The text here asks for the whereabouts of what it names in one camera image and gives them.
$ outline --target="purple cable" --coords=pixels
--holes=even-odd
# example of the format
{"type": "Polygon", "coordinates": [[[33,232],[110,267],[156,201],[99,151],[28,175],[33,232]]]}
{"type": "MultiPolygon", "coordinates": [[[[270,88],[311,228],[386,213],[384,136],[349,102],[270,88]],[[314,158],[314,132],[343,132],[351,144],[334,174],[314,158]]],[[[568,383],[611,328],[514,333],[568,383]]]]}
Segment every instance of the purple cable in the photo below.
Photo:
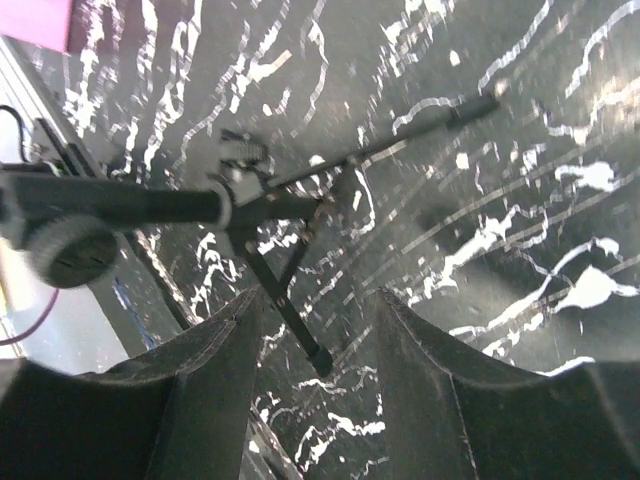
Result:
{"type": "Polygon", "coordinates": [[[14,345],[18,342],[21,342],[25,338],[33,335],[33,333],[38,328],[40,328],[40,326],[47,319],[47,317],[51,313],[51,310],[53,310],[53,306],[56,304],[56,300],[58,300],[59,293],[60,293],[60,290],[58,290],[57,288],[53,291],[53,295],[51,295],[51,300],[49,300],[49,303],[47,304],[45,309],[42,311],[40,316],[38,317],[38,320],[36,320],[36,323],[31,325],[31,327],[29,327],[26,331],[22,332],[20,335],[16,335],[15,337],[12,337],[12,338],[7,338],[6,340],[0,340],[0,347],[6,347],[7,345],[14,345]]]}

